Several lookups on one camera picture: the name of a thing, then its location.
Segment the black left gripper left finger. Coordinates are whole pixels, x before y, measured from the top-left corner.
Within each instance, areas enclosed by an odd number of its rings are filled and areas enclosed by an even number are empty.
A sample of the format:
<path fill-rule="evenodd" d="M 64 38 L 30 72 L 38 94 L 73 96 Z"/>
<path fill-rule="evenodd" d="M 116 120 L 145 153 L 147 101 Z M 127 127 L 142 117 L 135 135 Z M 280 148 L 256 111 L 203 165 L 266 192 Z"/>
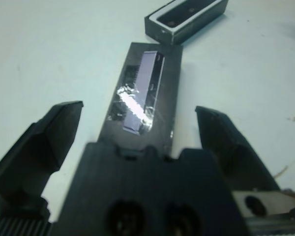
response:
<path fill-rule="evenodd" d="M 41 215 L 47 201 L 41 194 L 57 172 L 76 136 L 82 101 L 54 105 L 32 123 L 0 161 L 0 214 Z"/>

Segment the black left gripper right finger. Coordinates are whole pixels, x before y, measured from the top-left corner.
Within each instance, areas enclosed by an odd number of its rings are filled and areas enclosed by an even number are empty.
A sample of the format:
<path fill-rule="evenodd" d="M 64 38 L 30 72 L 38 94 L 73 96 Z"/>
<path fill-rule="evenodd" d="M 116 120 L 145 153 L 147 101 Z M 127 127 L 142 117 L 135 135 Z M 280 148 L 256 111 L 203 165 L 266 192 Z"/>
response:
<path fill-rule="evenodd" d="M 202 147 L 214 153 L 232 190 L 280 190 L 262 160 L 225 113 L 201 106 L 196 107 L 195 112 Z"/>

